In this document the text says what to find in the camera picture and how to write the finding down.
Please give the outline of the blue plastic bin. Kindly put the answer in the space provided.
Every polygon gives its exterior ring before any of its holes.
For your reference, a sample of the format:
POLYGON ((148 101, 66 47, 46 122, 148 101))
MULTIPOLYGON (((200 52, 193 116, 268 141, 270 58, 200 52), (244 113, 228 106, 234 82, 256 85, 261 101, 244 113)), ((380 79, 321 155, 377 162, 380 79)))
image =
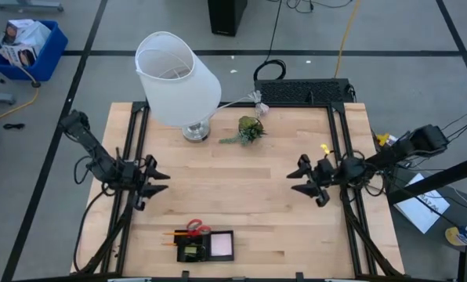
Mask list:
POLYGON ((61 31, 59 24, 51 20, 38 20, 51 30, 36 62, 30 67, 11 65, 0 53, 0 73, 11 80, 48 81, 52 77, 57 64, 65 50, 68 39, 61 31))

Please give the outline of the white table lamp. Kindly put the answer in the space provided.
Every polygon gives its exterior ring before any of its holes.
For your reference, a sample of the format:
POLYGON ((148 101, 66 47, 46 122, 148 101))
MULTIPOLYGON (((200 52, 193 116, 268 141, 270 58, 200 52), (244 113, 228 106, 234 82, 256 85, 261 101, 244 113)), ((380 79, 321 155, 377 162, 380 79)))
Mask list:
POLYGON ((152 118, 180 128, 189 142, 205 141, 222 88, 188 44, 170 32, 154 32, 139 44, 135 65, 152 118))

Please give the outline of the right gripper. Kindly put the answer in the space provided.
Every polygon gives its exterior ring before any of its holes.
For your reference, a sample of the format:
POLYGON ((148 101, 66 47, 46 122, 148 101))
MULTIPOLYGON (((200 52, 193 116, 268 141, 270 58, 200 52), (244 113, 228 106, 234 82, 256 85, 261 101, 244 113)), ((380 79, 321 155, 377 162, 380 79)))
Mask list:
POLYGON ((303 176, 306 176, 306 184, 295 185, 291 189, 314 198, 317 206, 322 208, 330 200, 326 188, 333 183, 334 169, 331 162, 327 158, 321 159, 315 167, 312 167, 310 159, 306 154, 301 156, 301 162, 302 166, 294 172, 289 173, 286 178, 301 179, 303 176))

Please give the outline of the black mesh desk organizer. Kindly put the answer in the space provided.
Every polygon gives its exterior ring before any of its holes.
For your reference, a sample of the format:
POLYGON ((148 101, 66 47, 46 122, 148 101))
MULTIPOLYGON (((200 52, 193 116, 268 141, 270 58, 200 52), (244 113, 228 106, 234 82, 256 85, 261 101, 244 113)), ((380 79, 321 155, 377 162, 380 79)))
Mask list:
POLYGON ((235 259, 234 254, 234 232, 233 230, 212 231, 205 236, 174 236, 174 243, 177 243, 177 261, 178 262, 232 262, 235 259), (233 254, 230 256, 211 256, 211 235, 215 233, 229 233, 233 240, 233 254), (196 255, 186 255, 183 251, 186 246, 197 246, 196 255))

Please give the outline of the black aluminium table frame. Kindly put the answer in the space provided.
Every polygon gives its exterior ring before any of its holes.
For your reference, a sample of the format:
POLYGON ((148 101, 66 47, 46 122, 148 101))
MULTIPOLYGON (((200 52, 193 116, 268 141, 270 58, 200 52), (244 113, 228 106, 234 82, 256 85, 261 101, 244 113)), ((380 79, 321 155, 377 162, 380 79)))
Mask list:
POLYGON ((262 119, 266 135, 250 146, 222 144, 237 121, 252 114, 247 107, 221 109, 212 119, 211 135, 202 143, 187 142, 179 129, 149 119, 144 140, 127 139, 127 127, 140 132, 143 108, 113 103, 103 137, 114 154, 128 146, 130 157, 153 155, 158 170, 170 176, 168 189, 135 211, 126 241, 107 251, 103 270, 125 277, 180 277, 225 280, 246 278, 350 278, 354 274, 339 190, 320 208, 291 189, 286 176, 302 154, 313 160, 331 144, 324 108, 274 107, 262 119), (200 219, 214 230, 233 230, 232 262, 180 263, 172 236, 163 235, 200 219))

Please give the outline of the black diagonal beam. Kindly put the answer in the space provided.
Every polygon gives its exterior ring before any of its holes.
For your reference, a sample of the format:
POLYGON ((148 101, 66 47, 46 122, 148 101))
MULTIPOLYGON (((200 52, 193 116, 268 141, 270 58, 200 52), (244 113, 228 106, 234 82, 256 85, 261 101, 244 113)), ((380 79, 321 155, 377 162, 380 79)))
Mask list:
POLYGON ((397 204, 412 197, 427 193, 432 190, 437 190, 448 184, 457 182, 467 178, 467 161, 463 161, 453 167, 437 172, 421 181, 399 188, 390 193, 388 200, 391 204, 397 204))

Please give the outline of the black tower case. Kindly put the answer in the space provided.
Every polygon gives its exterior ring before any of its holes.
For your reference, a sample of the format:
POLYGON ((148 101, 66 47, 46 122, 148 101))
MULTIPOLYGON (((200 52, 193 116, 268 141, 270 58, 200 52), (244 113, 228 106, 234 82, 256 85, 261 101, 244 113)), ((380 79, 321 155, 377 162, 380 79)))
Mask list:
POLYGON ((248 0, 208 0, 208 15, 213 34, 235 37, 248 0))

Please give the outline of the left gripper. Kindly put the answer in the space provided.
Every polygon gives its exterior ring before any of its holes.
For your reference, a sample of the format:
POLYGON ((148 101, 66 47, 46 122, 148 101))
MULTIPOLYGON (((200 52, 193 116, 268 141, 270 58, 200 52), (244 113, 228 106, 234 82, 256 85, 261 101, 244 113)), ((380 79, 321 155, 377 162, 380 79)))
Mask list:
POLYGON ((151 185, 148 172, 150 177, 156 180, 170 179, 169 175, 153 170, 154 168, 156 168, 156 160, 152 155, 145 156, 142 164, 128 163, 125 168, 124 190, 129 193, 127 202, 137 211, 145 209, 145 198, 150 199, 168 188, 167 185, 151 185))

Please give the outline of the red-handled scissors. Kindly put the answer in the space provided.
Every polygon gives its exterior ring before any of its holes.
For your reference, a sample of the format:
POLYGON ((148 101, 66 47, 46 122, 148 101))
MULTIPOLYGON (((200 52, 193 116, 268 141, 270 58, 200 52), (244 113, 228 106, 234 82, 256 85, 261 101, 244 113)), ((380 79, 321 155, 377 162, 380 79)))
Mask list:
POLYGON ((186 225, 186 233, 190 237, 205 236, 210 234, 212 228, 204 225, 200 219, 192 219, 186 225))

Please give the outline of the white printed packages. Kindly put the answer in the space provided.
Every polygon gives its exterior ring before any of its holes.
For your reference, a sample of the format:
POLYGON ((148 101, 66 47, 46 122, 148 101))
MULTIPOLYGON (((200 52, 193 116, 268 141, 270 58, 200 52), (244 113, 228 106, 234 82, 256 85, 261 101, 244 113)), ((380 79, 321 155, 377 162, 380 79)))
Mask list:
POLYGON ((30 67, 36 62, 50 34, 51 30, 40 21, 9 20, 0 41, 0 53, 11 65, 30 67))

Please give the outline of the white paper sheet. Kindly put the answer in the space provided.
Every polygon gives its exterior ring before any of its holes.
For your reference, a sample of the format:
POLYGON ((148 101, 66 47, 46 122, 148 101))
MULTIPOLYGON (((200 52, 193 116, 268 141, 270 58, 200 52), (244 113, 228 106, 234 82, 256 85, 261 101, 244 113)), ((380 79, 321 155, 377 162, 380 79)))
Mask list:
POLYGON ((426 233, 451 205, 435 190, 412 197, 394 207, 420 232, 426 233))

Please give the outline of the succulent plant black pot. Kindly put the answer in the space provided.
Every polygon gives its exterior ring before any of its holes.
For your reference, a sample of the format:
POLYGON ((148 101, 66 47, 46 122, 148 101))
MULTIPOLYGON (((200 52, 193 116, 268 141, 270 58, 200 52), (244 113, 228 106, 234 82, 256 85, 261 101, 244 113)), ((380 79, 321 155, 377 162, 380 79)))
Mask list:
POLYGON ((257 117, 242 116, 238 120, 237 134, 231 138, 221 139, 219 143, 239 143, 242 146, 247 146, 253 143, 256 139, 262 138, 265 134, 266 131, 262 122, 257 117))

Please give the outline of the black keyboard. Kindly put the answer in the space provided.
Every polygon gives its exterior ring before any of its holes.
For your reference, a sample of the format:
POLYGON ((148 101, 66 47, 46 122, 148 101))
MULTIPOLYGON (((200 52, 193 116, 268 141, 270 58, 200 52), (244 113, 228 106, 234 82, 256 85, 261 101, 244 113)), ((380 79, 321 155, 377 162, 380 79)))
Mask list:
POLYGON ((264 103, 353 103, 354 87, 346 78, 284 79, 255 81, 264 103))

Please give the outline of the pink sticky notes pad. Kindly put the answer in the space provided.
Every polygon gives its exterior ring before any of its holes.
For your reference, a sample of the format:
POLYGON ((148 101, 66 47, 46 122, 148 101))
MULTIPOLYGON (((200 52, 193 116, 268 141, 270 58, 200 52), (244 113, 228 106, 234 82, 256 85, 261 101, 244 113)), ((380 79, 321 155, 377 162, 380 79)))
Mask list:
POLYGON ((211 256, 230 256, 233 254, 233 240, 229 233, 215 233, 211 235, 211 256))

